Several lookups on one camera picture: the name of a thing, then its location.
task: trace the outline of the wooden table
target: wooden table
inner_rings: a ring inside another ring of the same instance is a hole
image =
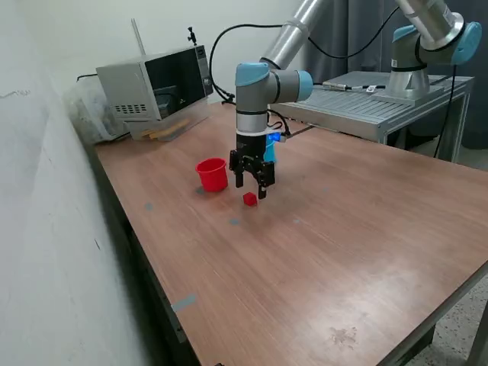
[[[250,175],[199,189],[195,165],[235,146],[211,107],[170,143],[97,150],[202,365],[395,364],[487,273],[487,173],[315,128],[245,207]]]

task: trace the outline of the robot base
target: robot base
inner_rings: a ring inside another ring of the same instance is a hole
[[[388,91],[382,90],[379,91],[376,94],[373,94],[371,98],[375,101],[388,101],[390,103],[398,103],[398,104],[404,104],[404,105],[411,105],[412,107],[418,107],[422,104],[425,104],[432,99],[436,99],[437,97],[440,97],[442,93],[444,92],[444,87],[442,86],[431,86],[430,90],[427,92],[427,94],[422,95],[422,96],[415,96],[415,97],[397,97],[393,95],[389,95]]]

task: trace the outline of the blue tape mark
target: blue tape mark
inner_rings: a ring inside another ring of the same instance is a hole
[[[176,313],[177,311],[183,310],[188,305],[192,305],[196,300],[197,300],[197,297],[195,295],[191,294],[191,295],[188,295],[188,297],[186,297],[185,299],[180,300],[179,302],[172,304],[171,308]]]

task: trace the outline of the table leg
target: table leg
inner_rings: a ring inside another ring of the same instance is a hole
[[[469,105],[470,94],[463,98],[452,101],[449,118],[445,125],[438,157],[448,162],[457,162],[459,148],[463,139],[464,122],[466,120],[467,106]]]
[[[488,303],[481,317],[480,327],[471,347],[466,366],[486,366],[488,364]]]

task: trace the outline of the black cable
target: black cable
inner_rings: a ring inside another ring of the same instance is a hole
[[[435,158],[437,157],[437,154],[439,152],[439,147],[441,146],[441,140],[442,140],[442,137],[444,136],[445,126],[446,126],[446,124],[448,124],[449,112],[451,111],[452,98],[454,97],[456,71],[457,71],[457,67],[456,67],[456,65],[454,65],[452,67],[452,84],[451,84],[451,94],[449,95],[448,109],[445,112],[444,124],[442,125],[442,130],[441,130],[441,134],[439,135],[439,141],[437,142],[437,147],[435,148],[435,152],[434,152]]]
[[[217,47],[217,44],[219,43],[220,41],[220,38],[222,38],[222,36],[233,30],[233,29],[237,29],[237,28],[244,28],[244,27],[250,27],[250,28],[281,28],[283,24],[273,24],[273,25],[261,25],[261,24],[237,24],[237,25],[234,25],[232,27],[228,27],[226,30],[224,30],[222,33],[219,34],[219,36],[216,38],[215,42],[213,43],[213,46],[212,46],[212,50],[210,51],[210,59],[209,59],[209,73],[210,73],[210,81],[212,82],[212,86],[213,88],[215,89],[215,91],[217,92],[217,94],[224,100],[224,101],[232,101],[236,96],[232,93],[229,93],[227,91],[225,91],[224,89],[222,89],[219,85],[216,84],[216,82],[214,81],[214,74],[212,72],[212,65],[213,65],[213,61],[214,61],[214,53],[215,53],[215,49]]]
[[[398,9],[400,9],[399,6],[397,6],[395,8],[395,10],[393,10],[390,15],[388,16],[388,18],[383,22],[383,24],[381,25],[380,29],[377,30],[376,34],[373,36],[373,38],[371,38],[371,40],[366,43],[366,45],[364,47],[362,47],[360,50],[354,52],[354,53],[351,53],[350,55],[347,55],[347,56],[335,56],[335,55],[332,55],[330,53],[327,53],[326,51],[322,50],[322,48],[320,48],[320,46],[315,43],[315,41],[308,37],[308,40],[312,43],[312,45],[315,46],[315,48],[318,49],[318,51],[320,51],[321,53],[323,53],[324,55],[328,56],[328,57],[331,57],[333,59],[348,59],[350,57],[353,57],[353,56],[356,56],[358,55],[359,53],[363,52],[364,50],[366,50],[373,42],[374,40],[377,39],[377,37],[380,35],[381,31],[383,30],[383,28],[385,27],[385,25],[387,25],[388,21],[391,19],[391,17],[393,17],[393,15],[398,11]]]
[[[89,78],[90,76],[98,76],[98,74],[84,74],[84,75],[80,75],[79,77],[76,78],[76,82],[79,82],[80,79],[83,79],[83,78]]]
[[[286,118],[283,116],[283,114],[278,113],[277,111],[275,111],[273,109],[268,109],[268,112],[277,115],[281,119],[281,122],[283,123],[283,126],[284,126],[284,132],[282,133],[282,135],[283,136],[290,136],[291,135],[290,128],[289,128],[288,123],[286,121]]]
[[[297,132],[293,132],[289,138],[295,137],[296,135],[300,135],[301,133],[307,132],[308,130],[312,130],[315,126],[308,126],[305,128],[302,128],[301,130],[298,130]]]

